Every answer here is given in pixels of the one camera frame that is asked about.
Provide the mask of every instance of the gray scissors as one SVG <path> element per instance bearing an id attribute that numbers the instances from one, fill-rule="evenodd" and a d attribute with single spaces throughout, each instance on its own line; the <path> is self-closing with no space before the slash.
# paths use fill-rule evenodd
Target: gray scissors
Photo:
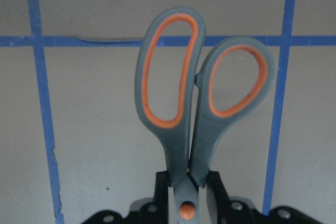
<path id="1" fill-rule="evenodd" d="M 158 118 L 148 99 L 148 77 L 154 50 L 163 30 L 174 22 L 187 22 L 192 29 L 185 54 L 176 116 Z M 248 114 L 265 97 L 274 78 L 274 60 L 261 42 L 249 37 L 223 40 L 207 55 L 201 70 L 196 65 L 205 40 L 205 25 L 192 9 L 177 7 L 161 13 L 149 27 L 140 49 L 135 73 L 135 105 L 142 123 L 160 140 L 165 152 L 169 184 L 174 188 L 179 223 L 199 223 L 198 188 L 204 187 L 211 161 L 224 132 Z M 258 63 L 259 74 L 250 92 L 234 106 L 218 110 L 213 101 L 213 83 L 220 61 L 230 52 L 244 50 Z M 192 148 L 189 157 L 191 101 L 194 84 L 199 88 Z"/>

